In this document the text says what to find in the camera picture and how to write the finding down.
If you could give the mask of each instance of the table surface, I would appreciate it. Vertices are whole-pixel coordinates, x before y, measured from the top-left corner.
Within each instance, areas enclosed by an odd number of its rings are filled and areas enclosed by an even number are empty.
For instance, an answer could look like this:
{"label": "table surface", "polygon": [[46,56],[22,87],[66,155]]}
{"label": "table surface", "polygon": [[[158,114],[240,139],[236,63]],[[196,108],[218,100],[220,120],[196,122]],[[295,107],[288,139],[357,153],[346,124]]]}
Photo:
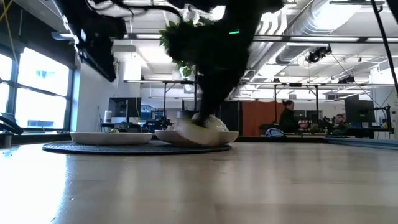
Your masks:
{"label": "table surface", "polygon": [[234,143],[180,156],[0,150],[0,223],[398,223],[398,152]]}

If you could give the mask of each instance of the window frame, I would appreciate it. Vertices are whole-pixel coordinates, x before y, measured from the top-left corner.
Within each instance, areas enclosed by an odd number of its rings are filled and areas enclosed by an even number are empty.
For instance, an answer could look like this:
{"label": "window frame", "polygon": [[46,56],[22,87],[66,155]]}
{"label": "window frame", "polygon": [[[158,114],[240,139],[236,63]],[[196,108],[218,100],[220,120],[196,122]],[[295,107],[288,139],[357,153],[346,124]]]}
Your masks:
{"label": "window frame", "polygon": [[[23,53],[23,52],[16,50],[16,57],[18,60],[16,62],[12,50],[0,44],[0,54],[10,57],[12,59],[11,78],[10,78],[10,80],[2,81],[3,83],[9,85],[9,94],[8,94],[8,102],[7,102],[7,106],[6,106],[6,112],[10,113],[10,114],[15,114],[18,88],[25,88],[26,90],[30,90],[30,91],[34,91],[37,93],[50,95],[50,96],[60,96],[62,98],[65,98],[67,101],[65,114],[64,114],[64,120],[63,120],[63,128],[45,128],[44,130],[45,131],[69,131],[70,130],[71,110],[72,110],[73,78],[74,78],[75,68],[71,68],[68,65],[65,65],[69,68],[68,91],[67,91],[66,96],[58,95],[56,93],[52,93],[51,91],[47,91],[47,90],[41,90],[38,88],[25,86],[25,85],[18,83],[19,71],[18,71],[17,65],[21,61],[21,53]],[[23,128],[23,129],[25,131],[42,131],[43,130],[42,128]]]}

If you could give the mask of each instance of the ceiling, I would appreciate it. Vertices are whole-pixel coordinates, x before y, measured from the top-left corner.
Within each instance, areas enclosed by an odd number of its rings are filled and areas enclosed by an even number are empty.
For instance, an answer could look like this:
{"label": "ceiling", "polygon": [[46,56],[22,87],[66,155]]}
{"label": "ceiling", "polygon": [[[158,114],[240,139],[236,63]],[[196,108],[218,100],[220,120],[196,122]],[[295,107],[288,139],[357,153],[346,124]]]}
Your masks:
{"label": "ceiling", "polygon": [[[65,32],[62,20],[52,1],[15,0],[15,2],[54,29]],[[155,0],[154,2],[155,4],[167,4],[163,0]],[[309,0],[296,0],[296,6],[287,7],[287,22],[289,23],[308,2]],[[150,4],[150,0],[128,0],[125,3]],[[128,15],[129,11],[114,7],[106,11],[105,14],[120,16]],[[388,7],[384,7],[381,17],[387,35],[398,36],[397,22]],[[157,34],[165,28],[168,21],[177,22],[178,20],[175,15],[169,12],[149,11],[133,20],[126,19],[126,27],[128,32]],[[332,35],[380,36],[380,31],[373,11],[364,6],[348,22],[335,30]],[[170,75],[171,78],[175,65],[171,63],[171,58],[164,53],[163,47],[159,46],[158,40],[115,40],[114,44],[135,45],[137,47],[138,53],[147,65],[142,71],[146,79],[158,77],[157,75]],[[327,82],[331,80],[331,77],[338,78],[339,74],[344,73],[343,67],[347,70],[351,68],[354,70],[357,82],[366,82],[369,79],[369,69],[386,59],[386,52],[382,44],[331,44],[331,48],[335,57],[327,56],[320,63],[310,67],[303,61],[303,57],[299,57],[296,62],[286,67],[279,74],[275,74],[275,76],[279,77],[282,82],[307,82],[309,80],[311,82]],[[391,44],[390,48],[393,55],[398,55],[397,44]]]}

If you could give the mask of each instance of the computer monitor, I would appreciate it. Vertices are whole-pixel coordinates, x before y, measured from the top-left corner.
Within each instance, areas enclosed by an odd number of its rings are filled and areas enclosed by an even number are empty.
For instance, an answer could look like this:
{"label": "computer monitor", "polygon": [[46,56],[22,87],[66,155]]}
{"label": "computer monitor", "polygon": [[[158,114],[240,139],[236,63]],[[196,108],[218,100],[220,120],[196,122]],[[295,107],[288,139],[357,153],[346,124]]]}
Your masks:
{"label": "computer monitor", "polygon": [[349,123],[375,122],[374,106],[372,101],[349,100],[344,101],[346,120]]}
{"label": "computer monitor", "polygon": [[141,117],[141,98],[110,98],[108,109],[114,117]]}

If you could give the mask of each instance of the black pole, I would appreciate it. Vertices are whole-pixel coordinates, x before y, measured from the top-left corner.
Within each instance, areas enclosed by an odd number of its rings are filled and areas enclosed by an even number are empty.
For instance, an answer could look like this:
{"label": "black pole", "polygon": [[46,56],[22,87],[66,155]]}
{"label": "black pole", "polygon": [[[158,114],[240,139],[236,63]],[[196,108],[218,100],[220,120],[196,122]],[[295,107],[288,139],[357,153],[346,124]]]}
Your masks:
{"label": "black pole", "polygon": [[163,99],[163,117],[166,117],[166,86],[167,83],[164,83],[164,99]]}
{"label": "black pole", "polygon": [[317,123],[318,123],[320,118],[319,118],[319,99],[318,99],[318,86],[317,85],[315,86],[315,97],[317,98],[316,102],[317,102]]}
{"label": "black pole", "polygon": [[194,111],[196,111],[197,110],[197,106],[198,106],[198,103],[197,103],[197,91],[198,91],[198,84],[197,84],[197,81],[198,81],[198,70],[195,68],[195,90],[194,90],[194,100],[195,100],[195,104],[193,105],[193,110]]}
{"label": "black pole", "polygon": [[275,100],[275,123],[277,123],[278,122],[278,117],[277,117],[277,105],[276,105],[276,86],[277,85],[274,85],[274,100]]}

